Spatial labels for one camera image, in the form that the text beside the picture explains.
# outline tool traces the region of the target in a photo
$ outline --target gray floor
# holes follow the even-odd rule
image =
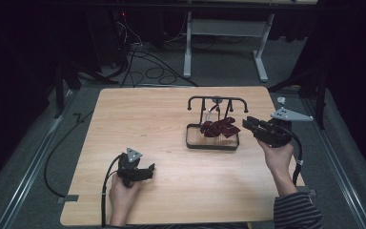
[[[269,82],[261,83],[257,78],[255,64],[251,57],[251,50],[256,49],[257,39],[239,39],[220,37],[224,42],[215,42],[211,47],[210,42],[202,40],[196,42],[193,50],[193,70],[191,80],[199,86],[265,86],[270,87],[286,79],[302,50],[304,41],[287,43],[284,40],[269,41],[263,53],[263,61],[269,76]],[[176,72],[183,72],[184,47],[172,43],[174,47],[165,46],[158,49],[148,44],[140,51],[149,52],[171,66]],[[149,55],[137,52],[136,55],[151,58]],[[152,62],[142,58],[134,58],[132,72],[137,72],[126,78],[126,87],[136,83],[139,73],[154,67]],[[104,67],[104,72],[111,69]],[[159,70],[151,70],[154,76]],[[145,86],[158,84],[158,79],[144,78],[141,82]],[[177,79],[174,86],[191,86],[185,80]],[[54,119],[55,103],[41,114],[30,126],[27,134],[19,143],[16,151],[0,174],[0,228],[65,228],[60,222],[62,203],[57,203],[58,197],[53,195],[44,183],[43,169],[47,154],[38,157],[39,147],[43,139],[50,132],[53,124],[58,124],[58,130],[53,132],[53,138],[47,145],[47,152],[55,150],[48,166],[48,181],[51,187],[61,194],[67,194],[80,150],[82,149],[90,119],[79,124],[67,137],[67,132],[75,125],[76,115],[87,115],[94,110],[96,99],[103,88],[110,86],[95,82],[83,81],[79,92],[73,92],[69,98],[70,106],[62,116],[61,122]],[[282,106],[276,102],[279,96],[286,97],[285,108],[310,114],[310,104],[314,99],[299,99],[296,95],[297,87],[287,88],[271,94],[277,108]],[[347,126],[341,119],[336,105],[327,92],[324,123],[326,130],[316,129],[313,122],[295,122],[294,132],[299,136],[304,148],[304,166],[302,176],[309,188],[316,190],[317,196],[313,197],[314,204],[324,215],[325,228],[364,228],[359,224],[363,219],[358,216],[366,215],[366,162],[360,154],[355,142],[350,136]],[[330,141],[336,158],[350,180],[351,187],[360,201],[365,212],[354,213],[353,205],[359,203],[348,202],[347,190],[340,185],[338,171],[332,166],[333,159],[328,154],[327,145],[322,141],[325,135]],[[30,166],[36,157],[41,159],[41,166],[32,167],[35,177],[29,177],[28,184],[23,194],[16,193],[25,174],[30,173]],[[18,202],[13,202],[13,196],[21,197]],[[2,219],[11,213],[11,217]],[[271,222],[254,222],[254,228],[274,228]]]

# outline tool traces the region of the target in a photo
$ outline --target striped sleeve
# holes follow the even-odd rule
[[[323,228],[321,212],[313,206],[307,193],[295,193],[274,202],[274,227],[281,228]]]

